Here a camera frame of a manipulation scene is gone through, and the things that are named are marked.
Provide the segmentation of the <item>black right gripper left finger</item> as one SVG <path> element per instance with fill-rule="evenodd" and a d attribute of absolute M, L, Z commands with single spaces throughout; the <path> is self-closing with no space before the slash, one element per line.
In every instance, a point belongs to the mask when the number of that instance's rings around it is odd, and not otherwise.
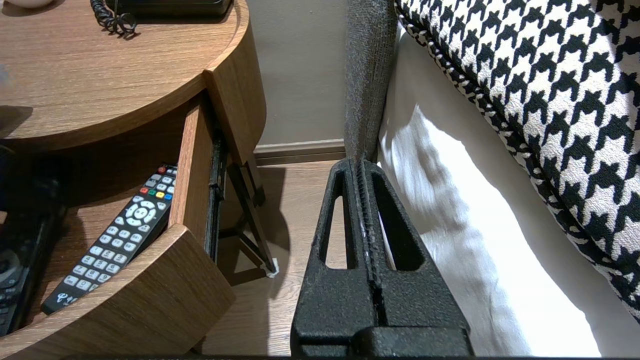
<path fill-rule="evenodd" d="M 387 322 L 382 297 L 386 264 L 377 199 L 365 159 L 330 170 L 291 325 L 295 357 L 377 358 L 376 331 Z M 327 265 L 336 200 L 342 198 L 347 266 Z"/>

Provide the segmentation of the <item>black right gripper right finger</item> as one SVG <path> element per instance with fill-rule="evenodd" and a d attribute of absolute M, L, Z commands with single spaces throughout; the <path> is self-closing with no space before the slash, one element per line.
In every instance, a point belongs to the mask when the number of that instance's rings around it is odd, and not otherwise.
<path fill-rule="evenodd" d="M 469 324 L 384 171 L 359 162 L 365 266 L 377 321 L 389 327 Z"/>

